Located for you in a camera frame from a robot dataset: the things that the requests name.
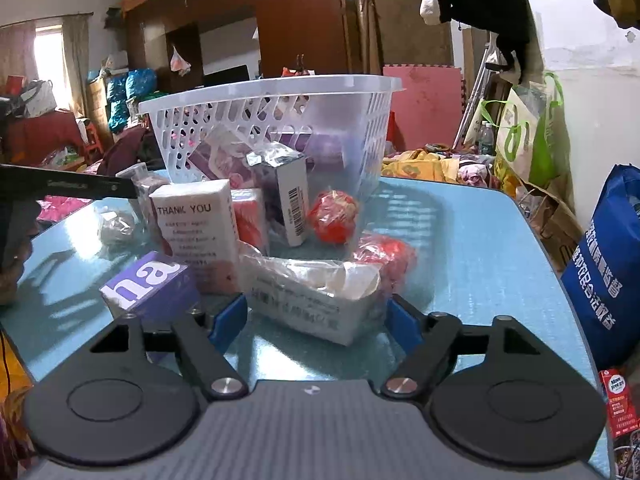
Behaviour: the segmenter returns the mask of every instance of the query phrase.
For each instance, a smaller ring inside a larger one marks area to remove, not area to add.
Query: purple box
[[[167,322],[200,301],[191,269],[151,251],[100,289],[114,318],[132,312],[149,321]]]

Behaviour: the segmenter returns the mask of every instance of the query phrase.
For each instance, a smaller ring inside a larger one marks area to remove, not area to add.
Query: red carton
[[[637,430],[639,419],[625,378],[612,368],[600,372],[600,380],[607,392],[607,416],[613,438]]]

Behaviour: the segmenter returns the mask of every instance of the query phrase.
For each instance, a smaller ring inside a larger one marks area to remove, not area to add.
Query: blue tote bag
[[[640,170],[615,166],[562,283],[598,370],[618,366],[640,340]]]

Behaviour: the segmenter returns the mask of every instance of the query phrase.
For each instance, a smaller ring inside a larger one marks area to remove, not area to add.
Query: blue bag
[[[124,101],[127,99],[127,75],[112,77],[107,85],[107,102]]]
[[[640,170],[615,166],[562,283],[598,370],[621,365],[640,339]]]
[[[129,109],[126,101],[116,101],[111,103],[111,117],[109,118],[109,129],[117,134],[127,127],[129,119]]]
[[[127,99],[141,98],[156,91],[158,79],[150,68],[134,70],[127,76]]]

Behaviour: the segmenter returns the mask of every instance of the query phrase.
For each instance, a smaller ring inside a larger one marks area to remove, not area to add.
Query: wire
[[[9,365],[6,363],[6,350],[4,348],[4,334],[0,332],[0,342],[2,343],[2,362],[4,363],[4,372],[6,373],[6,394],[11,393],[11,374],[9,373]]]
[[[629,472],[629,468],[631,467],[631,464],[634,460],[634,455],[636,454],[636,451],[638,451],[638,447],[640,446],[640,442],[638,442],[636,444],[636,446],[634,447],[634,450],[631,452],[631,455],[629,455],[628,460],[626,461],[626,467],[625,467],[625,472],[622,475],[622,478],[625,479],[626,478],[626,474]]]

